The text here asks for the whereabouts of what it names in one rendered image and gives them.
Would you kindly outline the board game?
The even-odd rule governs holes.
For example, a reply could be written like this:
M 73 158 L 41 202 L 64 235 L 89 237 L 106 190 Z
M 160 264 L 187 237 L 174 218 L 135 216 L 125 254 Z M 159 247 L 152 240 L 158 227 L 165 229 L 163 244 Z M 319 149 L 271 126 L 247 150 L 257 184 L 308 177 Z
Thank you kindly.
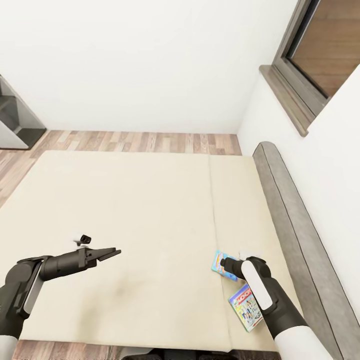
M 215 251 L 215 255 L 214 255 L 214 259 L 213 259 L 213 262 L 212 262 L 212 266 L 211 266 L 211 270 L 223 275 L 223 276 L 226 276 L 227 278 L 233 280 L 233 281 L 237 281 L 238 280 L 238 277 L 228 271 L 225 271 L 224 270 L 224 267 L 221 266 L 220 264 L 220 261 L 224 258 L 231 258 L 230 255 L 220 251 L 220 250 L 216 250 Z
M 250 332 L 263 319 L 247 282 L 231 295 L 228 301 L 247 332 Z

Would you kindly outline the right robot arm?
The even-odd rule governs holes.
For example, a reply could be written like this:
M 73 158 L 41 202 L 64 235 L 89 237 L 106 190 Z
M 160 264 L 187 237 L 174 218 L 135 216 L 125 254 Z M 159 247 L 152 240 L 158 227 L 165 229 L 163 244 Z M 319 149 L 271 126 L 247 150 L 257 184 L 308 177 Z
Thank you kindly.
M 266 261 L 241 249 L 220 265 L 246 280 L 282 360 L 334 360 L 274 278 Z

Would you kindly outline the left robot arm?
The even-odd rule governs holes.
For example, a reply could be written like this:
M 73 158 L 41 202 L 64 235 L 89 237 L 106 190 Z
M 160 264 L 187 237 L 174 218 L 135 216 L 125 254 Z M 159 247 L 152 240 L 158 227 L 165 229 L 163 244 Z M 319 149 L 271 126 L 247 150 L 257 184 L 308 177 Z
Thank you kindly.
M 24 321 L 32 313 L 44 282 L 76 274 L 119 255 L 122 250 L 105 248 L 94 250 L 86 245 L 92 238 L 74 232 L 70 241 L 74 251 L 61 256 L 43 255 L 17 261 L 0 287 L 0 360 L 12 360 Z

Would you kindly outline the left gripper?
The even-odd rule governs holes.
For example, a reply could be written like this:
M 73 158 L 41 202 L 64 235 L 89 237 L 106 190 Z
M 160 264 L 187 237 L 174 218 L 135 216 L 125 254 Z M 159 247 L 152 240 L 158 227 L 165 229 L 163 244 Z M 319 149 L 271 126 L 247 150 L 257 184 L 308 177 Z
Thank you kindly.
M 97 266 L 97 260 L 102 262 L 111 257 L 119 255 L 121 249 L 105 248 L 94 250 L 91 248 L 80 248 L 79 250 L 62 254 L 57 262 L 58 274 L 61 277 L 76 274 Z

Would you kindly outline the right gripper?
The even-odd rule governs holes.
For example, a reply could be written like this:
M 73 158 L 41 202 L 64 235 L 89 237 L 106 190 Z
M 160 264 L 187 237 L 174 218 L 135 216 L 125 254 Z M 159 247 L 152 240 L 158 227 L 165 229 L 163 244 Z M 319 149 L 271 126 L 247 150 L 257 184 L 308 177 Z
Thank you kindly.
M 238 274 L 238 265 L 240 262 L 242 261 L 238 261 L 238 259 L 232 257 L 227 257 L 225 259 L 222 258 L 222 260 L 220 261 L 220 265 L 224 267 L 224 270 L 226 272 L 230 272 L 238 278 L 243 279 Z

